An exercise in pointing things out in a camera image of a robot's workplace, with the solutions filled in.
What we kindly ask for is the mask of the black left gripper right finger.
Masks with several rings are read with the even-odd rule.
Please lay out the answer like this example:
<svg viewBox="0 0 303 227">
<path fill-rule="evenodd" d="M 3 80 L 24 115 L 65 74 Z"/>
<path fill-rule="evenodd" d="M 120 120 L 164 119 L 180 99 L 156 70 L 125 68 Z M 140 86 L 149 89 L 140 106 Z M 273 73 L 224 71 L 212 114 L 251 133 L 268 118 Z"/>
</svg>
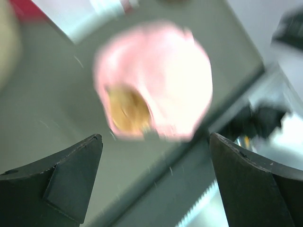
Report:
<svg viewBox="0 0 303 227">
<path fill-rule="evenodd" d="M 249 151 L 218 133 L 210 151 L 231 227 L 301 227 L 303 172 Z"/>
</svg>

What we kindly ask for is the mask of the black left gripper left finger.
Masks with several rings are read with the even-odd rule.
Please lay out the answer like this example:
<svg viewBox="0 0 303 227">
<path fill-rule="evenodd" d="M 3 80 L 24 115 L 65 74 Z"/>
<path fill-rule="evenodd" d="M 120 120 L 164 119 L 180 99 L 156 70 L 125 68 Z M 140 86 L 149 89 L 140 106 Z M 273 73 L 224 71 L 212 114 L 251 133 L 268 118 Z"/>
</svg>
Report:
<svg viewBox="0 0 303 227">
<path fill-rule="evenodd" d="M 78 227 L 103 149 L 99 134 L 0 175 L 2 227 Z"/>
</svg>

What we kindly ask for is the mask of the light pink baseball cap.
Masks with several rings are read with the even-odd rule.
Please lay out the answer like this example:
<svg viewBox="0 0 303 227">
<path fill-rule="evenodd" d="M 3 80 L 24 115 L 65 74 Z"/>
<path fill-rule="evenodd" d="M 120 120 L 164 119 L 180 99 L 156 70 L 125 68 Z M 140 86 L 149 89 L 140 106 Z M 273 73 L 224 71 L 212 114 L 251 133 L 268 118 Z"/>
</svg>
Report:
<svg viewBox="0 0 303 227">
<path fill-rule="evenodd" d="M 207 114 L 213 97 L 209 57 L 188 28 L 170 21 L 143 22 L 111 37 L 95 55 L 95 91 L 110 130 L 119 138 L 144 137 L 189 141 Z M 107 90 L 138 91 L 150 114 L 150 128 L 135 135 L 120 132 L 109 113 Z"/>
</svg>

